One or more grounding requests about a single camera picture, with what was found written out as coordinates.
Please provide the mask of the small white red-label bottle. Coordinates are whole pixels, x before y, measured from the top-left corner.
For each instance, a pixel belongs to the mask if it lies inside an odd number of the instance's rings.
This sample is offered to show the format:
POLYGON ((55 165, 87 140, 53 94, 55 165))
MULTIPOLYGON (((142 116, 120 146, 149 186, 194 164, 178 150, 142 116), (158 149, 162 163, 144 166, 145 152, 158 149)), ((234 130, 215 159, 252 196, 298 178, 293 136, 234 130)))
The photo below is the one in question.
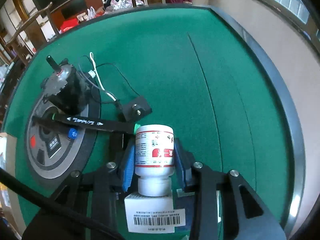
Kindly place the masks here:
POLYGON ((171 194, 175 172, 174 131, 165 125, 144 125, 136 131, 135 174, 138 193, 147 197, 171 194))

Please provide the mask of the white blue medicine box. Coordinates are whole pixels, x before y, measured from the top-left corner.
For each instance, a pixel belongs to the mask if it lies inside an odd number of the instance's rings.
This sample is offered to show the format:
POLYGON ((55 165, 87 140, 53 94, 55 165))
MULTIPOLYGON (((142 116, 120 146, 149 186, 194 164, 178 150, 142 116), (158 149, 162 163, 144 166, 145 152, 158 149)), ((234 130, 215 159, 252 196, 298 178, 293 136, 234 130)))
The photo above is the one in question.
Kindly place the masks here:
POLYGON ((132 233, 189 231, 194 218, 195 193, 146 197, 137 192, 124 199, 127 228, 132 233))

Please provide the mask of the black marker green cap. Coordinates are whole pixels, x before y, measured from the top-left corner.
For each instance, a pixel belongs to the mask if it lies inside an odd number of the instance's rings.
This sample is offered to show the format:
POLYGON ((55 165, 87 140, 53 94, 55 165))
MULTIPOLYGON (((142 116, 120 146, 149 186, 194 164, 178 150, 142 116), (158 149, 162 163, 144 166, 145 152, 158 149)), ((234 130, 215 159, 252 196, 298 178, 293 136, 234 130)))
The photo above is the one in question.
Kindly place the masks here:
POLYGON ((141 125, 134 123, 89 118, 84 116, 68 116, 57 113, 53 114, 52 120, 61 122, 63 124, 79 126, 85 129, 104 132, 121 132, 133 135, 135 135, 137 130, 141 127, 141 125))

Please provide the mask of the round grey table console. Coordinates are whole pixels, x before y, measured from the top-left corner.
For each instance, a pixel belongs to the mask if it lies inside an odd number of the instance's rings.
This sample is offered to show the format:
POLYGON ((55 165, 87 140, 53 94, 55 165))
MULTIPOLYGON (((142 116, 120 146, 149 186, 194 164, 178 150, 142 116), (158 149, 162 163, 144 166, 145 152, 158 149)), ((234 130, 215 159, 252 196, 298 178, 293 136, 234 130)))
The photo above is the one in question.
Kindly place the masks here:
POLYGON ((44 100, 41 93, 33 105, 25 128, 27 164, 33 178, 45 187, 54 188, 71 172, 83 171, 96 141, 97 132, 76 128, 71 131, 52 131, 38 124, 34 117, 46 118, 61 110, 44 100))

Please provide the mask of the black marker blue cap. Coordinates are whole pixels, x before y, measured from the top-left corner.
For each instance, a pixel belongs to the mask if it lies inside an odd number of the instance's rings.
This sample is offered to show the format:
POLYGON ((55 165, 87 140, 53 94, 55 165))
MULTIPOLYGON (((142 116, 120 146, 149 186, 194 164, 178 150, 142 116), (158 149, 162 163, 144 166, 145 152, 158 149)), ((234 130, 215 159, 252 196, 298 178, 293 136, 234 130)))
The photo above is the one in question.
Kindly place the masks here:
POLYGON ((55 133, 66 135, 68 139, 75 140, 78 136, 78 130, 67 126, 61 122, 54 121, 50 118, 41 118, 33 116, 32 120, 39 124, 41 127, 55 133))

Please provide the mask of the black electric motor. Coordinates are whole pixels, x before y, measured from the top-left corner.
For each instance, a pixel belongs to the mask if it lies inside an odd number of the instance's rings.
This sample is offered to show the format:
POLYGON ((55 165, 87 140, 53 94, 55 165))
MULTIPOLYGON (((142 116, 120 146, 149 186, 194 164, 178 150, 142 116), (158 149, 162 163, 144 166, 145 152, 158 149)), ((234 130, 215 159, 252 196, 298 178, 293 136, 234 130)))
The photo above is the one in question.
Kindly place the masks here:
POLYGON ((65 114, 79 115, 89 104, 89 85, 86 79, 67 59, 56 63, 48 55, 46 61, 53 73, 43 87, 44 101, 51 102, 65 114))

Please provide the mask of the cardboard tray box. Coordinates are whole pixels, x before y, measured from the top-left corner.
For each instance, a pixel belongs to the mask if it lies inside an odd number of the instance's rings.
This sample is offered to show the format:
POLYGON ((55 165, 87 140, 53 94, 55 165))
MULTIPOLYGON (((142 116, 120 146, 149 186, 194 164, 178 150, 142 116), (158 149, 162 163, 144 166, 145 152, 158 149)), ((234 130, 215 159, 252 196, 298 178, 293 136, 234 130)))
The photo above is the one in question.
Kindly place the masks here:
POLYGON ((7 133, 1 133, 0 137, 0 167, 5 170, 7 151, 7 133))

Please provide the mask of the wooden chair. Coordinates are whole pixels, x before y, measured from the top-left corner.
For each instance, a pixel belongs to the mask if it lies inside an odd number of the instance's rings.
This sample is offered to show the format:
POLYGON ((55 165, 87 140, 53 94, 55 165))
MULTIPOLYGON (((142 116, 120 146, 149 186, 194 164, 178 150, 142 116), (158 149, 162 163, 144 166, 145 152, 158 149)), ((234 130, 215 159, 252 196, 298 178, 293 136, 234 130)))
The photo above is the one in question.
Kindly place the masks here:
POLYGON ((7 47, 12 47, 19 59, 24 63, 25 66, 28 64, 28 60, 23 54, 23 51, 21 51, 21 48, 18 47, 18 41, 17 38, 20 35, 21 32, 25 32, 27 35, 29 34, 29 37, 31 37, 32 40, 36 41, 36 45, 42 46, 44 43, 47 43, 47 40, 40 28, 40 25, 37 22, 37 18, 42 14, 46 13, 48 20, 53 28, 53 31, 55 33, 56 37, 60 36, 60 33, 51 17, 50 9, 53 6, 53 2, 50 2, 45 8, 37 11, 33 16, 28 18, 14 33, 12 38, 9 40, 9 42, 6 43, 7 47))

